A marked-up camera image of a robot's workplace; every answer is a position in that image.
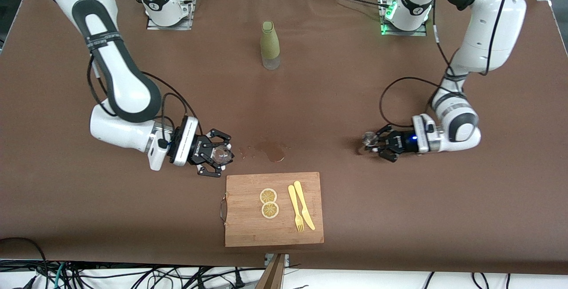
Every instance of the robotic arm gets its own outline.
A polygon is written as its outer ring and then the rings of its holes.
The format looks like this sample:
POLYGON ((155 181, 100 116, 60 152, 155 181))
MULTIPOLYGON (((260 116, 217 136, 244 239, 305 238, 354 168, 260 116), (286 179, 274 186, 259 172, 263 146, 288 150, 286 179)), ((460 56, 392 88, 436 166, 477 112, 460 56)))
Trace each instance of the robotic arm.
MULTIPOLYGON (((118 32, 115 0, 56 0, 85 38, 87 48, 105 75, 107 99, 91 114, 91 134, 112 145, 148 153, 150 168, 170 163, 197 166, 197 173, 219 177, 233 158, 230 136, 215 129, 197 135, 197 119, 185 116, 173 129, 153 121, 162 105, 160 90, 140 72, 118 32), (223 141, 213 143, 210 139, 223 141), (208 171, 208 164, 213 171, 208 171)), ((156 24, 171 26, 189 13, 188 0, 142 0, 156 24)))
MULTIPOLYGON (((379 153, 392 162, 401 153, 436 153, 457 151, 477 146, 481 131, 479 117, 463 93, 463 83, 471 72, 488 72, 502 66, 517 42, 525 12, 524 0, 448 0, 458 10, 471 8, 471 20, 462 46, 446 69, 442 83, 430 106, 440 126, 427 114, 412 117, 413 131, 393 131, 387 125, 377 133, 366 133, 366 149, 379 153), (497 32, 489 48, 493 28, 497 32)), ((390 0, 392 10, 385 16, 396 28, 416 30, 427 19, 432 0, 390 0)), ((436 26, 435 37, 438 38, 436 26)))

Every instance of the metal ring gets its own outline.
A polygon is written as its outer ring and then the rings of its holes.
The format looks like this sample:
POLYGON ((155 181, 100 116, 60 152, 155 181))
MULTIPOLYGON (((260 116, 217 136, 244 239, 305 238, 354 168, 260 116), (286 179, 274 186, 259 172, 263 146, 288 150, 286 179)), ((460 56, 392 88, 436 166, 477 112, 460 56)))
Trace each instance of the metal ring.
POLYGON ((221 199, 221 221, 223 222, 223 226, 227 224, 226 218, 223 218, 223 203, 227 203, 227 193, 223 195, 223 199, 221 199))

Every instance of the knife handle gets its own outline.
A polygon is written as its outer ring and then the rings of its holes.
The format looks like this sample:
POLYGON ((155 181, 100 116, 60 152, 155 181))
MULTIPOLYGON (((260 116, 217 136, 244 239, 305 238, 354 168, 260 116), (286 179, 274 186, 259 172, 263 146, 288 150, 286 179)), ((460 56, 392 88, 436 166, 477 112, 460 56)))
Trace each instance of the knife handle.
POLYGON ((292 200, 294 212, 296 212, 296 214, 300 214, 300 211, 298 210, 298 199, 296 198, 296 190, 294 189, 294 186, 288 186, 288 194, 290 194, 290 200, 292 200))
POLYGON ((303 208, 307 208, 306 200, 304 199, 304 191, 302 190, 302 184, 298 180, 294 182, 294 188, 296 188, 296 192, 298 193, 298 197, 300 197, 300 202, 302 203, 303 208))

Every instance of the teal cable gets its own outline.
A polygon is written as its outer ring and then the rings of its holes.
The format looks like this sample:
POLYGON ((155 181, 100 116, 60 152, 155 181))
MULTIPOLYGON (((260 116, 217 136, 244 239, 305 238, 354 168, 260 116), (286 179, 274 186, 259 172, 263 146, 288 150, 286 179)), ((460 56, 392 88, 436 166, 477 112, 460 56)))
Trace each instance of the teal cable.
POLYGON ((65 262, 61 263, 61 265, 59 265, 59 268, 57 268, 57 273, 55 273, 55 282, 53 284, 53 289, 57 289, 58 285, 59 285, 59 276, 61 275, 61 271, 63 270, 63 266, 65 265, 65 262))

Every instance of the fork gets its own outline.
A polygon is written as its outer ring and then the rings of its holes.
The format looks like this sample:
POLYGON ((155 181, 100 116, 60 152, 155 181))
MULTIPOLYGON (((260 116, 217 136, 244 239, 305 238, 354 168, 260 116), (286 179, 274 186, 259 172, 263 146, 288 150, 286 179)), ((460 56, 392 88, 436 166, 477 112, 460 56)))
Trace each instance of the fork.
POLYGON ((304 231, 304 219, 300 216, 300 211, 298 210, 298 199, 296 198, 296 189, 294 185, 288 186, 288 194, 290 194, 290 200, 292 200, 292 206, 294 207, 294 212, 296 212, 296 217, 294 222, 296 222, 296 229, 298 232, 304 231))

